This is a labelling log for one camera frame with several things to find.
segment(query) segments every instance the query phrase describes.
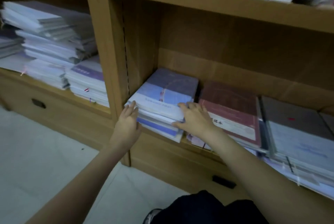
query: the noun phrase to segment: white tile floor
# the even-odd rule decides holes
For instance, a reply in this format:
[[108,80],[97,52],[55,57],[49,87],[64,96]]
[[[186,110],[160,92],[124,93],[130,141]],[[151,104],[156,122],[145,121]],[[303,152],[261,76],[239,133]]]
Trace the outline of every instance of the white tile floor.
[[[0,223],[24,223],[98,153],[0,108]],[[120,163],[87,216],[89,223],[142,223],[187,193]]]

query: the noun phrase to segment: black drawer handle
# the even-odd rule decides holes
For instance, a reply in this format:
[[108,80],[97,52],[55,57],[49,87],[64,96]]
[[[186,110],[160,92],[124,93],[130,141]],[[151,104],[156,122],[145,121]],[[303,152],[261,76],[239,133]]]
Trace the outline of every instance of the black drawer handle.
[[32,98],[31,100],[32,100],[32,103],[34,105],[39,106],[39,107],[41,107],[43,109],[46,108],[45,104],[43,102],[41,102],[40,100],[37,100],[37,99],[34,99],[34,98]]
[[234,189],[234,187],[236,187],[236,183],[233,182],[233,181],[230,181],[230,180],[227,180],[227,179],[224,179],[224,178],[221,178],[217,175],[213,175],[212,176],[212,181],[220,184],[220,185],[223,185],[227,188],[230,188],[230,189]]

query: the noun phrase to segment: drawer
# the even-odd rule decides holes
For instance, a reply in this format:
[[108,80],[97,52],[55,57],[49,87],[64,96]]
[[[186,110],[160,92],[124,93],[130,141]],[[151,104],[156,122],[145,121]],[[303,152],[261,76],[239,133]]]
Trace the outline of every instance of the drawer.
[[[95,149],[102,148],[113,132],[114,123],[110,118],[13,79],[1,78],[0,98],[10,110]],[[32,99],[38,100],[45,108],[34,104]]]
[[[226,165],[142,133],[130,150],[131,166],[189,193],[207,190],[224,205],[250,199]],[[236,183],[233,189],[212,181],[212,176]]]

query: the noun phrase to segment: blue stripe on book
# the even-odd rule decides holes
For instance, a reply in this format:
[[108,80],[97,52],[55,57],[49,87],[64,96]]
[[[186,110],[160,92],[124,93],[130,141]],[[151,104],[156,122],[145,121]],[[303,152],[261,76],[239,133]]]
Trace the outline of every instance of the blue stripe on book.
[[157,129],[157,130],[159,130],[159,131],[162,131],[162,132],[164,132],[164,133],[168,133],[168,134],[170,134],[170,135],[172,135],[172,136],[176,136],[176,135],[177,135],[177,131],[174,131],[174,130],[172,130],[172,129],[166,128],[166,127],[164,127],[164,126],[162,126],[162,125],[157,125],[156,123],[147,121],[147,120],[145,120],[145,119],[137,118],[137,121],[138,121],[139,123],[141,123],[141,124],[148,125],[148,126],[150,126],[150,127],[152,127],[152,128],[155,128],[155,129]]

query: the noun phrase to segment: red book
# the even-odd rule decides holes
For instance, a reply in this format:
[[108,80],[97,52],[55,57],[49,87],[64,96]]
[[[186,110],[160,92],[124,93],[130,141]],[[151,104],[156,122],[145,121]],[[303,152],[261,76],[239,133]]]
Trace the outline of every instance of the red book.
[[237,142],[261,147],[256,95],[218,82],[206,82],[199,104],[214,124]]

